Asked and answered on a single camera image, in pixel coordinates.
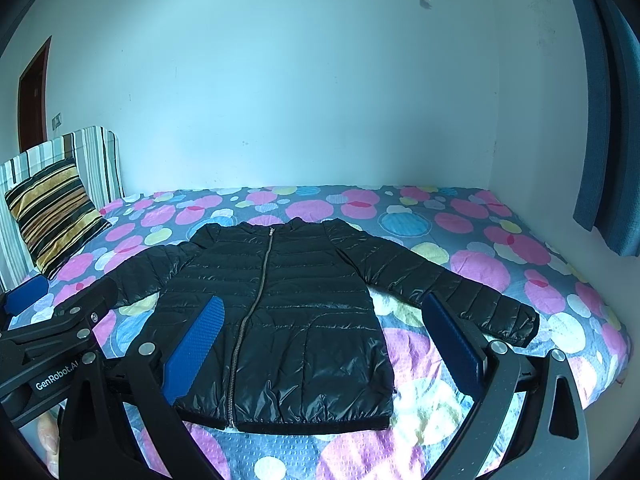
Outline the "person's left hand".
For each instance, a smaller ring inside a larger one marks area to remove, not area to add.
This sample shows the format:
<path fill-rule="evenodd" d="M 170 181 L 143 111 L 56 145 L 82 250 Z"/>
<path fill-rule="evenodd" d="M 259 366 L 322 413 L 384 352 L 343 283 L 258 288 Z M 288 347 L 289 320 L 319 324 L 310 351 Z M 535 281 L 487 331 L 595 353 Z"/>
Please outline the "person's left hand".
<path fill-rule="evenodd" d="M 60 437 L 58 436 L 58 424 L 47 412 L 38 417 L 37 434 L 41 446 L 46 452 L 46 464 L 52 476 L 58 478 L 58 464 L 60 463 Z"/>

